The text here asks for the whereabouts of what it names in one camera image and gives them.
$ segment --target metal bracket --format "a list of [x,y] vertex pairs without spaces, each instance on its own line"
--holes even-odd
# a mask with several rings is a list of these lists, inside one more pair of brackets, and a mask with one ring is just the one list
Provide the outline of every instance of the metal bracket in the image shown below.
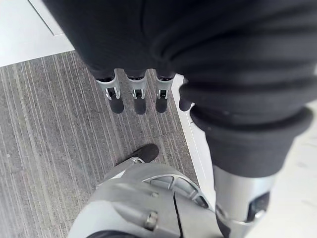
[[247,233],[264,217],[265,211],[259,211],[251,222],[240,222],[230,220],[225,217],[220,208],[216,206],[216,216],[218,219],[230,229],[229,238],[244,238]]
[[137,99],[136,90],[141,90],[141,98],[145,98],[145,91],[147,88],[147,80],[145,77],[141,79],[129,79],[129,84],[132,89],[132,96],[134,99]]
[[161,98],[161,96],[162,96],[161,93],[163,91],[166,92],[166,94],[164,96],[165,99],[168,98],[168,93],[172,87],[173,80],[174,80],[174,78],[168,79],[168,80],[167,79],[161,80],[161,79],[157,78],[157,80],[156,80],[156,82],[157,82],[157,98]]
[[120,98],[120,84],[117,75],[115,75],[114,79],[110,82],[101,82],[96,80],[98,85],[102,90],[105,90],[106,96],[109,100],[111,100],[111,96],[115,95],[117,99]]

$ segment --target gray carpet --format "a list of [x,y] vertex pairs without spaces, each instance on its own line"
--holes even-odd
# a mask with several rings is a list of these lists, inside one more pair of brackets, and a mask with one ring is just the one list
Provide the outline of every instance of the gray carpet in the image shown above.
[[153,72],[143,116],[118,72],[125,110],[115,115],[75,52],[0,68],[2,238],[66,237],[105,173],[146,143],[197,182],[174,102],[155,111]]

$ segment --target black fabric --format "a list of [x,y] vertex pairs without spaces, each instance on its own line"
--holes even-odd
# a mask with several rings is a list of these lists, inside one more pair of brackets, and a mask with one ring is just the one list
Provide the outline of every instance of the black fabric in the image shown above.
[[95,78],[114,68],[183,74],[213,162],[231,173],[275,173],[310,124],[316,0],[45,2]]
[[128,78],[131,79],[141,79],[144,78],[145,70],[132,70],[132,69],[125,69],[125,74]]

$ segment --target silver metal joint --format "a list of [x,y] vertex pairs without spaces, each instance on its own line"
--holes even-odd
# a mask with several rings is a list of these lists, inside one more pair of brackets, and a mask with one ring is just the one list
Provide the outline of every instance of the silver metal joint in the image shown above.
[[217,218],[230,229],[229,238],[244,238],[247,233],[264,217],[265,211],[259,211],[254,220],[250,222],[241,222],[236,220],[228,219],[216,207],[216,216]]
[[129,84],[132,89],[132,96],[134,99],[137,99],[137,90],[141,90],[141,98],[145,98],[145,92],[147,88],[147,80],[145,77],[141,79],[129,79]]
[[154,211],[150,212],[148,217],[147,217],[147,220],[144,223],[144,228],[146,228],[150,231],[153,231],[157,222],[158,222],[158,218],[159,218],[159,216],[158,216],[157,212],[154,212]]
[[161,98],[164,96],[165,99],[168,99],[168,93],[172,87],[174,78],[170,80],[161,80],[159,78],[156,79],[156,85],[157,85],[157,98]]
[[106,92],[106,97],[111,100],[111,96],[115,95],[117,99],[120,98],[120,84],[117,75],[110,82],[101,82],[96,80],[99,87]]

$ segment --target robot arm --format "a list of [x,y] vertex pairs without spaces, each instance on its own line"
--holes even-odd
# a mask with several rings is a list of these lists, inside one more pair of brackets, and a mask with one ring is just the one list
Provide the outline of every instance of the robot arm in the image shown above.
[[315,0],[45,0],[96,79],[114,68],[183,74],[211,151],[216,216],[244,236],[265,213],[317,97]]

